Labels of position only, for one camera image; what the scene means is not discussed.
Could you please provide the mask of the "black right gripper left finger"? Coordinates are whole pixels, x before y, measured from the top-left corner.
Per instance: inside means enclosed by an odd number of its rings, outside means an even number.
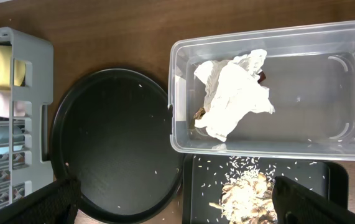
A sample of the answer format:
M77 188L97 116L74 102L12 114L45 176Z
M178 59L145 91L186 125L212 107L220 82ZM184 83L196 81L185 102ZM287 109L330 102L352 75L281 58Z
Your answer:
M0 209L0 224L75 222L81 199L76 177L56 180L34 193Z

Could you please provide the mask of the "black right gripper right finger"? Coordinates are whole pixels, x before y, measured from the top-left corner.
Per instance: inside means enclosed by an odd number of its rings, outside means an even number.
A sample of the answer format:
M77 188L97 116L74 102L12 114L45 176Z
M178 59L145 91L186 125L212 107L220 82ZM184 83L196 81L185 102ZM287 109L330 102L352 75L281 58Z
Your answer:
M284 176L275 178L272 202L279 224L355 224L355 213Z

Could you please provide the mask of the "pink plastic cup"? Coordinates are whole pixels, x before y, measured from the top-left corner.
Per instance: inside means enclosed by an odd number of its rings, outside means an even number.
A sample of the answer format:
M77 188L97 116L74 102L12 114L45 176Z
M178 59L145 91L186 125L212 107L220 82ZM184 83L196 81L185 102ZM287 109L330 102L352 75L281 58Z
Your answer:
M9 118L10 115L11 91L0 90L0 117ZM13 116L25 116L25 103L15 101L13 106Z

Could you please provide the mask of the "white paper napkin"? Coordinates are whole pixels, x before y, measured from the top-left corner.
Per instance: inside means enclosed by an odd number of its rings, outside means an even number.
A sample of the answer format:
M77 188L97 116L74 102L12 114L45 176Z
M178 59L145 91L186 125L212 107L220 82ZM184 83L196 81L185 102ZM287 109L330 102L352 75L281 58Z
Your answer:
M259 83L266 56L266 50L255 49L232 60L200 64L194 76L205 84L206 95L193 117L194 127L204 128L207 135L225 142L248 113L274 113L270 90Z

